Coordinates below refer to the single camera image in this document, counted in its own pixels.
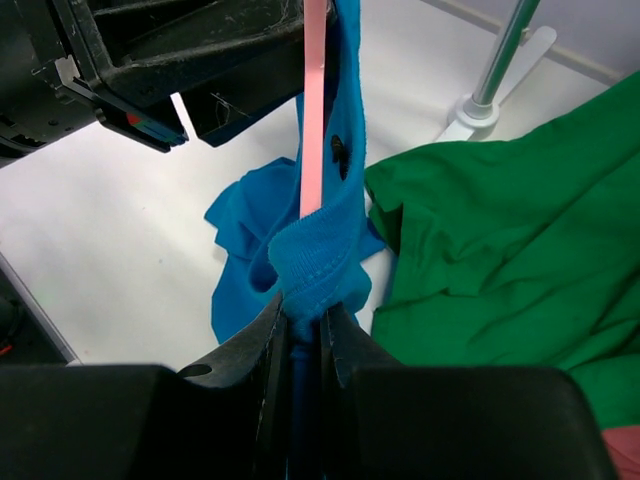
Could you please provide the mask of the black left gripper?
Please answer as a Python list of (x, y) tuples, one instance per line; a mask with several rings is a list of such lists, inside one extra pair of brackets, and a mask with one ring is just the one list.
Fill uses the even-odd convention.
[(21, 159), (96, 121), (55, 61), (72, 54), (51, 1), (1, 3), (1, 158)]

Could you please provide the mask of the blue t-shirt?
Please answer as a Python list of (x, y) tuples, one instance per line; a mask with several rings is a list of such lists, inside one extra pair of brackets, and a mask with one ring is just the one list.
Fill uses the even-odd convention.
[(359, 49), (361, 7), (336, 3), (328, 53), (338, 74), (325, 83), (331, 108), (323, 123), (321, 207), (302, 215), (300, 194), (309, 183), (301, 159), (278, 158), (227, 187), (205, 213), (227, 260), (212, 295), (211, 325), (219, 342), (246, 327), (276, 295), (289, 323), (292, 376), (287, 475), (319, 479), (321, 471), (320, 317), (342, 304), (355, 314), (372, 282), (365, 259), (383, 248), (365, 213), (366, 133)]

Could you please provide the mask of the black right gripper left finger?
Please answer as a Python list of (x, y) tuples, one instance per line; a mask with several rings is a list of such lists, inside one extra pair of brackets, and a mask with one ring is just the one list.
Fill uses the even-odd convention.
[(287, 321), (274, 298), (180, 371), (159, 365), (1, 371), (5, 479), (282, 479)]

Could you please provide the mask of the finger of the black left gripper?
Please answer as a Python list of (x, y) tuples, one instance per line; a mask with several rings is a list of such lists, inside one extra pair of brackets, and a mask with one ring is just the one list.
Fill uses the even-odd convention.
[(63, 85), (106, 128), (161, 152), (221, 146), (301, 94), (300, 1), (55, 1), (71, 48)]

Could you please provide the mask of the pink plastic hanger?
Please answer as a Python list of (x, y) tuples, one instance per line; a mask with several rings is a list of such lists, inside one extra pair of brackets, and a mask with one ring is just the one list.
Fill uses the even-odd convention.
[(304, 0), (304, 110), (301, 145), (300, 217), (321, 208), (323, 196), (325, 0)]

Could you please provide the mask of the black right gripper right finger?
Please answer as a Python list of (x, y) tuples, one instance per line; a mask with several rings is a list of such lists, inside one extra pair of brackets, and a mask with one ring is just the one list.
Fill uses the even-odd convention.
[(319, 326), (330, 479), (613, 479), (578, 385), (530, 367), (409, 367), (342, 306)]

